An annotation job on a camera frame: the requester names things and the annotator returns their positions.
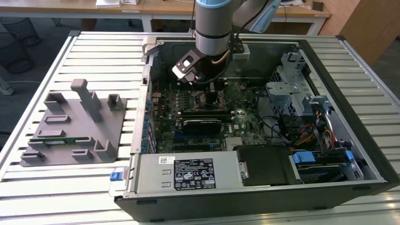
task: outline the copper pipe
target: copper pipe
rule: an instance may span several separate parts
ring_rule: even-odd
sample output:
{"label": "copper pipe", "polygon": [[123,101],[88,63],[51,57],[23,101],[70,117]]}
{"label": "copper pipe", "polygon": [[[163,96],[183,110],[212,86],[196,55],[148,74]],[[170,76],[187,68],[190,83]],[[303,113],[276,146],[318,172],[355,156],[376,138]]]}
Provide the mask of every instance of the copper pipe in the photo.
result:
{"label": "copper pipe", "polygon": [[228,49],[228,51],[226,51],[226,54],[223,55],[223,57],[218,61],[212,60],[211,63],[214,65],[220,64],[223,61],[226,61],[227,57],[230,56],[230,53],[231,53],[231,49]]}

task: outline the gray carpet floor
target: gray carpet floor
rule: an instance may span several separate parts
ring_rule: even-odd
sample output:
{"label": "gray carpet floor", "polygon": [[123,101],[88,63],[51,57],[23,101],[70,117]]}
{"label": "gray carpet floor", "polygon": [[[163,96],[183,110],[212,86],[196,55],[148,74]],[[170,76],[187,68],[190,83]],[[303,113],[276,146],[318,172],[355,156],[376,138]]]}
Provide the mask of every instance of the gray carpet floor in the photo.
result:
{"label": "gray carpet floor", "polygon": [[[40,82],[51,67],[54,59],[63,46],[71,30],[80,30],[79,19],[63,19],[62,26],[56,27],[50,18],[32,18],[32,23],[42,43],[28,48],[35,67],[22,74],[10,74],[0,67],[0,75],[6,81],[38,81]],[[142,22],[132,20],[134,27],[127,24],[128,20],[100,19],[95,31],[143,31]],[[188,23],[183,21],[170,21],[166,32],[186,32]],[[384,80],[388,87],[400,97],[400,41],[396,40],[374,65],[374,70]],[[0,131],[11,132],[20,120],[20,116],[31,101],[39,84],[36,83],[11,83],[15,93],[12,96],[0,94]],[[0,135],[0,149],[8,139],[7,135]]]}

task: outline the aluminum slotted table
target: aluminum slotted table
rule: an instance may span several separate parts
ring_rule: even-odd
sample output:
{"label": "aluminum slotted table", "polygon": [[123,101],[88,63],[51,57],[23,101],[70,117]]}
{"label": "aluminum slotted table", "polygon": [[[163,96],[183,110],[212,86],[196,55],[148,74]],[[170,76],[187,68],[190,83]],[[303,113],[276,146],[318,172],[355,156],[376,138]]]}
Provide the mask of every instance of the aluminum slotted table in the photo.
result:
{"label": "aluminum slotted table", "polygon": [[[114,203],[114,197],[110,195],[110,174],[116,167],[127,166],[130,163],[135,109],[146,66],[142,61],[142,44],[148,35],[188,37],[187,34],[178,33],[82,32],[78,36],[67,38],[0,153],[0,225],[138,223]],[[244,37],[308,40],[378,145],[400,173],[400,102],[347,41],[322,36],[248,34]],[[22,167],[20,156],[44,115],[46,95],[50,91],[58,91],[66,98],[79,98],[70,90],[75,78],[88,80],[88,89],[96,91],[99,98],[106,98],[110,93],[118,93],[122,98],[128,99],[119,160],[110,164]],[[399,210],[400,187],[383,194],[360,197],[330,210],[166,223],[399,224]]]}

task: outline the sticker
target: sticker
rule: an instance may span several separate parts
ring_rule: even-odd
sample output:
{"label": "sticker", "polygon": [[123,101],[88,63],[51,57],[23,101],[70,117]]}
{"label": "sticker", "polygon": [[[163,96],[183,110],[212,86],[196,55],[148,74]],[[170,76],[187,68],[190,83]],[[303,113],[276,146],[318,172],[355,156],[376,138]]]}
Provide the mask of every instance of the sticker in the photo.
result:
{"label": "sticker", "polygon": [[175,156],[159,157],[159,164],[174,164]]}
{"label": "sticker", "polygon": [[46,144],[48,145],[52,145],[52,144],[66,144],[64,141],[51,141],[51,142],[44,142]]}
{"label": "sticker", "polygon": [[216,188],[212,158],[175,160],[174,174],[178,191]]}
{"label": "sticker", "polygon": [[139,13],[139,10],[123,10],[123,13]]}

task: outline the desk leg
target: desk leg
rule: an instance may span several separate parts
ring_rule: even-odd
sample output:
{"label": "desk leg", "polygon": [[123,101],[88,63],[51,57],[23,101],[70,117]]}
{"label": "desk leg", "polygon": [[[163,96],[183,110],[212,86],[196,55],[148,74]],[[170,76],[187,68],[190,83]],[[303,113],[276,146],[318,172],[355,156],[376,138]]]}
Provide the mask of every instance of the desk leg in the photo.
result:
{"label": "desk leg", "polygon": [[310,30],[307,32],[307,35],[319,35],[320,29],[323,28],[323,25],[326,23],[327,18],[315,18],[315,21],[310,27]]}
{"label": "desk leg", "polygon": [[143,24],[143,31],[144,32],[152,32],[152,27],[151,27],[151,15],[142,15],[142,24]]}

